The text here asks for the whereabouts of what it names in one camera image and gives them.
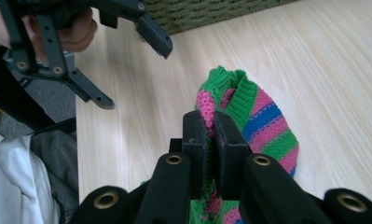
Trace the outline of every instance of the white sleeve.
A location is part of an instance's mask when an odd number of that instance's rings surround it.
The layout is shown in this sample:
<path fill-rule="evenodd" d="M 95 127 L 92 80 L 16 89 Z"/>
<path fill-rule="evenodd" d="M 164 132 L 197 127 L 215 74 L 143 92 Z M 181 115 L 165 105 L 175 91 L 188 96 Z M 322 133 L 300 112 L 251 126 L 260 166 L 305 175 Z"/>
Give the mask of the white sleeve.
<path fill-rule="evenodd" d="M 44 163 L 30 151 L 31 136 L 0 143 L 0 224 L 59 223 Z"/>

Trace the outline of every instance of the light wood surface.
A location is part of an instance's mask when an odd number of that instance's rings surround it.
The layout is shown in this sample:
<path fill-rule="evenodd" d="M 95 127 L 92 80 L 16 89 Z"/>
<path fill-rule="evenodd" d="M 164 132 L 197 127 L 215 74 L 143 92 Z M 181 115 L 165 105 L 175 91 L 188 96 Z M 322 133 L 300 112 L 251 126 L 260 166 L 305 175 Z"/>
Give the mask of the light wood surface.
<path fill-rule="evenodd" d="M 116 103 L 76 102 L 80 200 L 148 180 L 218 65 L 246 71 L 282 110 L 300 144 L 296 182 L 305 191 L 322 198 L 347 188 L 372 200 L 372 0 L 301 0 L 172 42 L 164 60 L 119 20 L 117 30 L 100 26 L 77 56 Z"/>

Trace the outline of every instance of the gray fabric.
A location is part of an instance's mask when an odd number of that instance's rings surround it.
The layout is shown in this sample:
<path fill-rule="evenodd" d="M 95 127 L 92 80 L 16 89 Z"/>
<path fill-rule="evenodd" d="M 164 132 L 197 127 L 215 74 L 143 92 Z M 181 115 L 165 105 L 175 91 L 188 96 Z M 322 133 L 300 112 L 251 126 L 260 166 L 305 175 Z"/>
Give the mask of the gray fabric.
<path fill-rule="evenodd" d="M 78 208 L 76 135 L 61 131 L 32 137 L 31 150 L 46 165 L 52 194 L 61 208 L 61 223 Z"/>

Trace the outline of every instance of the metal grommet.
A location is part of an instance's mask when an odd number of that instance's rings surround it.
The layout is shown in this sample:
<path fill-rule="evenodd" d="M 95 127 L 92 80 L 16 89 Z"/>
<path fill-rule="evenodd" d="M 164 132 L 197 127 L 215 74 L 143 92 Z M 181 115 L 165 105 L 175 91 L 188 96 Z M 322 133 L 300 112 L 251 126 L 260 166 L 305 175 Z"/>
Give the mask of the metal grommet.
<path fill-rule="evenodd" d="M 63 72 L 61 67 L 54 67 L 53 71 L 54 71 L 55 74 L 61 74 Z"/>
<path fill-rule="evenodd" d="M 26 69 L 28 67 L 28 64 L 25 62 L 17 62 L 17 67 L 20 69 Z"/>
<path fill-rule="evenodd" d="M 145 10 L 145 5 L 143 3 L 139 3 L 137 7 L 141 10 Z"/>
<path fill-rule="evenodd" d="M 365 203 L 350 194 L 341 193 L 338 195 L 337 199 L 340 204 L 352 210 L 353 212 L 363 213 L 367 209 Z"/>
<path fill-rule="evenodd" d="M 182 162 L 182 158 L 180 156 L 171 155 L 166 158 L 166 162 L 171 165 L 177 165 Z"/>
<path fill-rule="evenodd" d="M 93 205 L 98 209 L 106 209 L 118 202 L 118 194 L 115 191 L 107 191 L 96 197 Z"/>
<path fill-rule="evenodd" d="M 256 156 L 253 158 L 253 161 L 258 165 L 270 165 L 270 159 L 265 156 Z"/>

